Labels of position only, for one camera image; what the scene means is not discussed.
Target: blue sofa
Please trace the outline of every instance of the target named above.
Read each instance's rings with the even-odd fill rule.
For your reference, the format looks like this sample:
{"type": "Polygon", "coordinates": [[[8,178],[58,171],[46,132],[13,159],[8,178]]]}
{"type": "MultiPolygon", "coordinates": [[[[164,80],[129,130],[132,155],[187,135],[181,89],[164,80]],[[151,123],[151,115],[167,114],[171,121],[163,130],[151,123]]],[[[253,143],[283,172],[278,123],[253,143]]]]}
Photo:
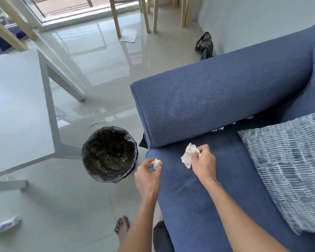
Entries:
{"type": "Polygon", "coordinates": [[[158,202],[175,251],[232,251],[210,196],[180,160],[191,142],[209,144],[217,179],[256,223],[291,252],[315,252],[315,234],[289,228],[237,134],[315,112],[314,46],[315,25],[131,85],[147,158],[164,163],[158,202]]]}

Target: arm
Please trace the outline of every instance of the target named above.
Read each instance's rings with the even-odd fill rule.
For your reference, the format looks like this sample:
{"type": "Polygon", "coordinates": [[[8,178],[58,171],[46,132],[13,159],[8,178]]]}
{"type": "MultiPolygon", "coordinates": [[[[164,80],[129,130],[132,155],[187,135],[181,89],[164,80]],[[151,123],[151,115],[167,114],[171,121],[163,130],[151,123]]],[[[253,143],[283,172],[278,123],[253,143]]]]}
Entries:
{"type": "Polygon", "coordinates": [[[151,252],[153,216],[158,198],[162,163],[155,171],[149,171],[155,157],[146,159],[135,172],[135,183],[142,197],[140,210],[118,252],[151,252]]]}
{"type": "Polygon", "coordinates": [[[216,158],[208,145],[198,147],[192,169],[209,192],[234,252],[288,252],[275,238],[254,222],[216,179],[216,158]]]}

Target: black garbage bag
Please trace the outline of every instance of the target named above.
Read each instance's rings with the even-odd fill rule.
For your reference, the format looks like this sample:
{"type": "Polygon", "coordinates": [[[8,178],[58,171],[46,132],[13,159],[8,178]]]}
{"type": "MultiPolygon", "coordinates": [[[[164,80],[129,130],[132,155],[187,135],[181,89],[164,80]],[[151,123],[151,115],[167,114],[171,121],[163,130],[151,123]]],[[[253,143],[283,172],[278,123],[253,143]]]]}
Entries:
{"type": "Polygon", "coordinates": [[[214,50],[214,44],[211,40],[211,35],[208,32],[205,32],[199,41],[196,43],[196,51],[201,51],[201,60],[208,59],[213,57],[212,52],[214,50]]]}
{"type": "Polygon", "coordinates": [[[117,126],[95,131],[82,148],[83,165],[97,181],[118,183],[134,169],[137,143],[128,131],[117,126]]]}

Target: white floor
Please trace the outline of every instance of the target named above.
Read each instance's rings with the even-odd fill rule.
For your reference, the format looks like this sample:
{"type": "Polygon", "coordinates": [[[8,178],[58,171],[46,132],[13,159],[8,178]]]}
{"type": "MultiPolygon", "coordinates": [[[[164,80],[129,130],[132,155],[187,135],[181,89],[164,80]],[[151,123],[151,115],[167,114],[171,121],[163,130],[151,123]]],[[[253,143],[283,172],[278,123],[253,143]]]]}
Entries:
{"type": "MultiPolygon", "coordinates": [[[[153,31],[151,15],[149,19],[153,31]]],[[[121,28],[138,31],[135,43],[119,42],[113,19],[42,33],[86,96],[85,102],[78,102],[52,83],[57,113],[68,114],[59,117],[64,143],[81,147],[102,126],[125,128],[140,142],[143,128],[130,84],[200,58],[194,47],[201,28],[194,23],[182,29],[180,19],[180,9],[160,8],[159,33],[154,35],[146,33],[140,12],[122,15],[121,28]],[[79,126],[100,120],[106,122],[79,126]]],[[[146,152],[139,147],[138,164],[146,152]]],[[[126,215],[133,221],[141,202],[133,174],[118,184],[100,183],[81,161],[54,159],[9,174],[10,179],[30,183],[25,191],[0,193],[0,222],[14,216],[23,221],[0,237],[0,252],[115,251],[116,219],[126,215]]]]}

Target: sofa seat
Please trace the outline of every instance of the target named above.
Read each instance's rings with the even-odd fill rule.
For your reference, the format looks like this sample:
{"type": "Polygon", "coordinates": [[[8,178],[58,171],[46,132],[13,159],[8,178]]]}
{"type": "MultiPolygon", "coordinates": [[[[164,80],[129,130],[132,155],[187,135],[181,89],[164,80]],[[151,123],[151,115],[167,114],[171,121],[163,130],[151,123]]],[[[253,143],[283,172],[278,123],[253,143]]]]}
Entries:
{"type": "Polygon", "coordinates": [[[193,171],[181,162],[187,144],[209,144],[217,179],[240,207],[291,252],[315,252],[315,234],[296,235],[262,183],[236,131],[271,125],[263,114],[224,130],[151,149],[147,158],[164,163],[158,202],[175,251],[232,252],[216,208],[193,171]]]}

